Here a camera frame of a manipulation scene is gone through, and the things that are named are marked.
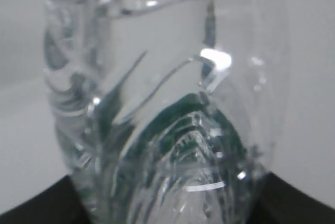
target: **clear plastic bottle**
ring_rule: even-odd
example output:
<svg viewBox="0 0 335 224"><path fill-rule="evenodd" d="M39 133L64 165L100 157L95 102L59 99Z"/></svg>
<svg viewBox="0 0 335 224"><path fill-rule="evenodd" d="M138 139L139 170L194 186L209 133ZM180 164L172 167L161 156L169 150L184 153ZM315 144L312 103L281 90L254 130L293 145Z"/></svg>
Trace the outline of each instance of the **clear plastic bottle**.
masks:
<svg viewBox="0 0 335 224"><path fill-rule="evenodd" d="M46 0L50 104L94 223L244 223L286 96L284 0Z"/></svg>

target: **water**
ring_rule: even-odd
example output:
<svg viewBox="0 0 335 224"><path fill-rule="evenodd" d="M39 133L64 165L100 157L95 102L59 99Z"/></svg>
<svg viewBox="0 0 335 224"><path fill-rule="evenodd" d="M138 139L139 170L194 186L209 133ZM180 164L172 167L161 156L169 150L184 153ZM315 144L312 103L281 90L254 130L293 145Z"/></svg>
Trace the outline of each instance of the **water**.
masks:
<svg viewBox="0 0 335 224"><path fill-rule="evenodd" d="M91 218L243 223L254 165L211 97L227 55L201 54L215 44L213 0L118 1L89 18L83 3L48 0L45 47L59 143Z"/></svg>

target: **water bottle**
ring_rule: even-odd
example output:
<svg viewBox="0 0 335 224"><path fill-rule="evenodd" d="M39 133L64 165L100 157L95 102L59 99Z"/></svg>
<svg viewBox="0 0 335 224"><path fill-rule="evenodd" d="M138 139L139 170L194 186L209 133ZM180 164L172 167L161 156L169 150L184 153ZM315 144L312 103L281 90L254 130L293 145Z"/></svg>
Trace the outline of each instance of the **water bottle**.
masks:
<svg viewBox="0 0 335 224"><path fill-rule="evenodd" d="M287 88L285 0L46 0L55 134L94 224L241 224Z"/></svg>

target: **white wall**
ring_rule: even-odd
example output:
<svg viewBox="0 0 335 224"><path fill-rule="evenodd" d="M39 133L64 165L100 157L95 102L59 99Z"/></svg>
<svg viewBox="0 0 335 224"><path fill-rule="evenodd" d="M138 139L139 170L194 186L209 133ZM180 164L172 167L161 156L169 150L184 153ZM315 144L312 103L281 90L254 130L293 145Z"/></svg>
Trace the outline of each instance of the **white wall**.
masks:
<svg viewBox="0 0 335 224"><path fill-rule="evenodd" d="M0 212L66 170L44 98L42 0L0 0ZM291 96L273 171L335 207L335 2L288 0Z"/></svg>
<svg viewBox="0 0 335 224"><path fill-rule="evenodd" d="M273 171L335 208L335 1L287 4L291 96Z"/></svg>

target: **black surface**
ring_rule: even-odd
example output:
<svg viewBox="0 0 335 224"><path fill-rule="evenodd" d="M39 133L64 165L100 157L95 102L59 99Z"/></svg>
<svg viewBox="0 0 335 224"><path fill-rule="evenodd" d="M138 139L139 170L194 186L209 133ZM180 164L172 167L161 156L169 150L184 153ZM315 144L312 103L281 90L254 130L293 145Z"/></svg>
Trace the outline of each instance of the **black surface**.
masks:
<svg viewBox="0 0 335 224"><path fill-rule="evenodd" d="M90 224L69 177L0 215L0 224ZM335 224L335 210L270 174L248 224Z"/></svg>

